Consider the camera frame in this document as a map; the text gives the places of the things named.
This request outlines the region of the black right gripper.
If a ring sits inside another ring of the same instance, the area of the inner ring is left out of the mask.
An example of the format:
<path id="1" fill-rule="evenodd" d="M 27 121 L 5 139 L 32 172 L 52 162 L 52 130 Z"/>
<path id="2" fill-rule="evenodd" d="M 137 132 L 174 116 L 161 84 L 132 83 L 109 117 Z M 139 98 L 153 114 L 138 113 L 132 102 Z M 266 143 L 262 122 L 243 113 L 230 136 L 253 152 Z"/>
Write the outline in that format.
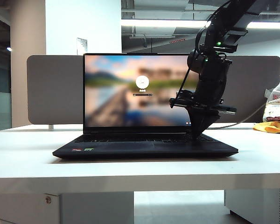
<path id="1" fill-rule="evenodd" d="M 222 106 L 222 95 L 226 87 L 227 72 L 231 60 L 221 56 L 188 56 L 188 71 L 199 74 L 195 92 L 180 89 L 175 98 L 169 100 L 171 107 L 188 108 L 192 137 L 196 139 L 211 124 L 219 119 L 218 112 L 235 114 L 237 109 Z"/>

